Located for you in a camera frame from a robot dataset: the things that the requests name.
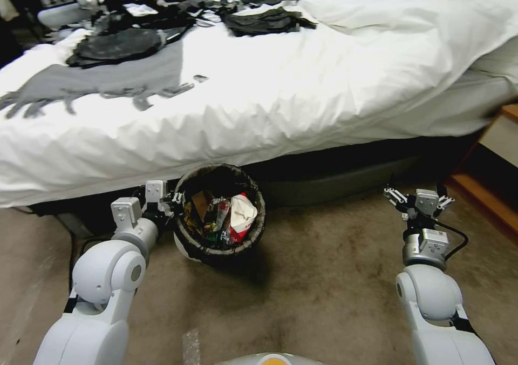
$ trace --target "beige carpet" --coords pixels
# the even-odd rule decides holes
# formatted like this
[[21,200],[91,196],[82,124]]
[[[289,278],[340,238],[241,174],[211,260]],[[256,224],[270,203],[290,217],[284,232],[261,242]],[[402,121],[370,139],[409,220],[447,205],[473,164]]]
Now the beige carpet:
[[[473,326],[499,365],[515,364],[517,249],[461,199],[441,218],[471,237],[447,272]],[[70,241],[50,217],[1,210],[0,224],[0,364],[27,364],[66,302]],[[377,190],[270,210],[256,258],[236,273],[186,260],[165,234],[133,302],[126,363],[181,364],[192,329],[203,365],[269,350],[331,365],[414,363],[393,284],[403,229]]]

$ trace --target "bed frame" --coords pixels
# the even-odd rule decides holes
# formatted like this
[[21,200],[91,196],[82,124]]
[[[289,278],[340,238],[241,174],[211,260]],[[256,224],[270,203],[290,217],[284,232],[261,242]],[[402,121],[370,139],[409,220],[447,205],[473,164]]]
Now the bed frame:
[[[311,205],[390,180],[443,180],[478,135],[375,141],[291,154],[242,168],[257,181],[268,207]],[[171,180],[170,187],[177,182]],[[131,196],[136,188],[38,203],[30,208],[40,216],[54,215],[72,235],[90,238],[114,230],[110,203]]]

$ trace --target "wooden furniture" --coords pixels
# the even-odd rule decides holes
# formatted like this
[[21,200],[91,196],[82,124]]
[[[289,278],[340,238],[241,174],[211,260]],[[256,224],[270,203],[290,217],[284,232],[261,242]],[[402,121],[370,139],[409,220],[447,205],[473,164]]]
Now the wooden furniture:
[[518,104],[502,108],[448,184],[475,200],[518,244]]

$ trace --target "white bedsheet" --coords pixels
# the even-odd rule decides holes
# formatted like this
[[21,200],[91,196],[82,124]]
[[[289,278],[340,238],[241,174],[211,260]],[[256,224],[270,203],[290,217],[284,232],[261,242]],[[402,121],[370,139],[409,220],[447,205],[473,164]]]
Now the white bedsheet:
[[[0,115],[0,207],[177,178],[214,161],[473,132],[487,110],[429,101],[518,34],[518,13],[483,0],[302,0],[290,10],[323,24],[253,38],[223,25],[188,33],[182,77],[210,80],[154,96],[145,112],[89,95],[76,116],[62,103],[35,119]],[[62,63],[69,44],[40,45],[0,71],[0,94]]]

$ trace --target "robotic hand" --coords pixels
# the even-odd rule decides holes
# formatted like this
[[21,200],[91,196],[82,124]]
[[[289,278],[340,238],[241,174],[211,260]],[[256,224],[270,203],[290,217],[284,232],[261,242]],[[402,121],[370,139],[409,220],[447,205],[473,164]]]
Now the robotic hand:
[[[404,271],[396,277],[396,289],[412,327],[412,342],[417,364],[421,365],[494,365],[493,358],[479,338],[464,311],[459,285],[443,273],[446,260],[468,242],[465,234],[441,224],[436,217],[454,202],[436,191],[420,190],[403,195],[392,188],[383,194],[407,222],[403,233]],[[453,230],[464,237],[461,245],[445,255]],[[430,322],[447,321],[449,327]]]
[[34,360],[37,365],[122,364],[133,295],[144,279],[159,229],[181,201],[165,182],[146,183],[146,218],[138,198],[111,204],[117,230],[110,241],[83,254],[74,266],[73,290],[61,318],[49,329]]

